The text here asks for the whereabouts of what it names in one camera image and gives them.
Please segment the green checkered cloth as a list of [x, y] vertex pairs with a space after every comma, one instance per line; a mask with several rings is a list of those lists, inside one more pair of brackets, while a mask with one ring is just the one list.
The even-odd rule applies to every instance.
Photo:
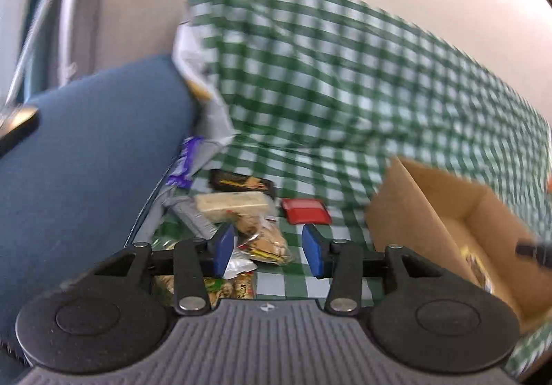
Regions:
[[327, 206], [324, 233], [371, 242], [364, 208], [402, 155], [489, 185], [551, 236], [551, 129], [440, 37], [359, 0], [187, 0], [236, 131], [210, 162]]

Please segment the red snack packet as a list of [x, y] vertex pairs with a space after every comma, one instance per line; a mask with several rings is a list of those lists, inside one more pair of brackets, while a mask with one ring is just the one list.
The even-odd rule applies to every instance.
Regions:
[[330, 225], [332, 219], [325, 204], [313, 198], [284, 198], [282, 200], [287, 221], [290, 224]]

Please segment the yellow wafer bar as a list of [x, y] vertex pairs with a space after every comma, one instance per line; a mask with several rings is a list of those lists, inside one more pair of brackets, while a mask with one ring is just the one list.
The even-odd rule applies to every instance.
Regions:
[[494, 294], [493, 282], [477, 254], [472, 252], [468, 246], [462, 247], [460, 254], [471, 268], [478, 285], [486, 292]]

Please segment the cardboard box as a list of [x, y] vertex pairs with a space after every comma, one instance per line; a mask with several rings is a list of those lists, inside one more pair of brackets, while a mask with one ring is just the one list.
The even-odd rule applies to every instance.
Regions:
[[488, 185], [395, 158], [365, 219], [376, 250], [403, 245], [480, 287], [460, 254], [468, 246], [522, 333], [550, 319], [550, 269], [515, 253], [518, 242], [539, 240]]

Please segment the silver foil snack bar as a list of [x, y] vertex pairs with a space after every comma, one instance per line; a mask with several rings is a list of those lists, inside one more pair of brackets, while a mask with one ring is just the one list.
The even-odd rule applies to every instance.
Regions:
[[177, 218], [194, 237], [210, 240], [217, 228], [197, 208], [195, 199], [190, 196], [174, 196], [164, 200], [163, 206]]

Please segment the puffed rice bar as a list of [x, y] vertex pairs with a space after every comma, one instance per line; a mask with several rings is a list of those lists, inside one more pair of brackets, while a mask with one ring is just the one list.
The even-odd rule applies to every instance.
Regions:
[[197, 210], [213, 223], [231, 220], [236, 215], [274, 217], [277, 214], [273, 199], [261, 191], [197, 194], [194, 201]]

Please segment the black chocolate bar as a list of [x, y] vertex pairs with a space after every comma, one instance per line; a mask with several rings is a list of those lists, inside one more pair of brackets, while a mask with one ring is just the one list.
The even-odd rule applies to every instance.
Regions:
[[271, 199], [277, 196], [274, 183], [270, 180], [222, 169], [209, 171], [209, 186], [214, 191], [261, 191]]

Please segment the clear bag of cookies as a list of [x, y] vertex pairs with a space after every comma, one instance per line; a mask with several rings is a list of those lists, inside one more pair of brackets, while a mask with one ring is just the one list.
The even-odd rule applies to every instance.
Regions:
[[262, 214], [234, 213], [232, 222], [238, 233], [237, 248], [253, 261], [286, 265], [292, 254], [275, 220]]

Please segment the purple chocolate bar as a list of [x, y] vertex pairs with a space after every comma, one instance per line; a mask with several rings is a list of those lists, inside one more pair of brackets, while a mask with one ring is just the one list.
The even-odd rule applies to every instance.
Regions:
[[187, 137], [180, 145], [180, 154], [175, 166], [167, 176], [166, 185], [184, 190], [189, 190], [193, 183], [193, 167], [200, 146], [204, 142], [203, 137]]

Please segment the bag of peanuts green label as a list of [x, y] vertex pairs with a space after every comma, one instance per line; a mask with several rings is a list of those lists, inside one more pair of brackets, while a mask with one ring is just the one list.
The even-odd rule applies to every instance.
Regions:
[[[216, 307], [222, 299], [235, 297], [233, 282], [223, 278], [205, 278], [209, 303]], [[152, 284], [151, 294], [164, 306], [171, 306], [174, 296], [174, 277], [157, 276]]]

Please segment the red yellow peanut snack pack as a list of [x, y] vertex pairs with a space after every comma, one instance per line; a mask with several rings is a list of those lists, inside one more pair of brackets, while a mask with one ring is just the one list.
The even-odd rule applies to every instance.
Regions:
[[233, 297], [239, 300], [255, 299], [255, 273], [238, 274], [232, 281]]

